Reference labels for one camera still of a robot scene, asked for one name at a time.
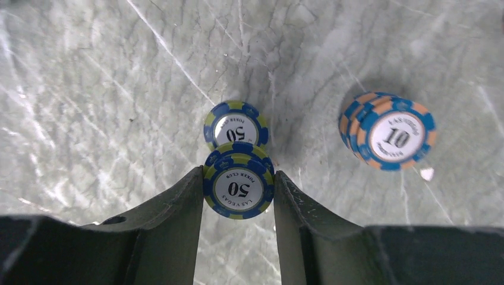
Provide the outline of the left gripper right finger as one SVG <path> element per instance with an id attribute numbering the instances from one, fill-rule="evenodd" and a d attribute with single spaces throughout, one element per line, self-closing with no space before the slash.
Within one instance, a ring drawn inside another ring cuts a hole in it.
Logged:
<path id="1" fill-rule="evenodd" d="M 366 226 L 336 215 L 284 172 L 274 212 L 283 284 L 502 284 L 503 229 Z"/>

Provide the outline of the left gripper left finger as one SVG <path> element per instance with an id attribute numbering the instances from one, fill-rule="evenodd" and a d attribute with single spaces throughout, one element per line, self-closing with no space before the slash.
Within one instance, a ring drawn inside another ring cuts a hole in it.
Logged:
<path id="1" fill-rule="evenodd" d="M 1 217 L 2 284 L 192 284 L 203 169 L 101 224 Z"/>

